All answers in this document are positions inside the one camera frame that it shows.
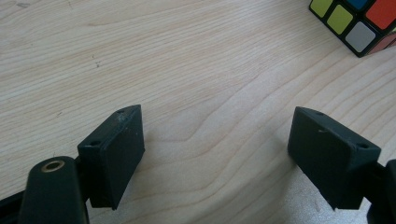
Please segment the colourful puzzle cube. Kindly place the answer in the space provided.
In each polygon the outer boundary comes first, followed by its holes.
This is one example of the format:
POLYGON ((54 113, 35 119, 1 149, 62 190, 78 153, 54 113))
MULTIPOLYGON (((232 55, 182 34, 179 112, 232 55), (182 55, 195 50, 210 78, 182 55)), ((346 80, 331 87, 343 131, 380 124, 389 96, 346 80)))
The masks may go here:
POLYGON ((396 0, 311 0, 309 10, 360 58, 396 47, 396 0))

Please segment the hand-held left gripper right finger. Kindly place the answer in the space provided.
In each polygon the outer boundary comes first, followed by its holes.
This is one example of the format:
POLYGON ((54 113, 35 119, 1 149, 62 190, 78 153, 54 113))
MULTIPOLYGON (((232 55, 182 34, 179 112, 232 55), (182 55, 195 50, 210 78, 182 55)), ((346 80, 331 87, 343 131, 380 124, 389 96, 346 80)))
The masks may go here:
POLYGON ((298 106, 288 152, 333 209, 358 209, 364 177, 381 149, 335 119, 298 106))

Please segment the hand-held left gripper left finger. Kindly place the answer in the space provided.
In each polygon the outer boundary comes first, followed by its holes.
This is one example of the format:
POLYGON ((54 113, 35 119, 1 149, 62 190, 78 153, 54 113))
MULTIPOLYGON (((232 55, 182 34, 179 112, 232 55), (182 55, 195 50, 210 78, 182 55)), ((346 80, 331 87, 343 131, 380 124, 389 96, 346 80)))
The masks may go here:
POLYGON ((118 208, 144 152, 141 105, 115 111, 78 144, 92 207, 118 208))

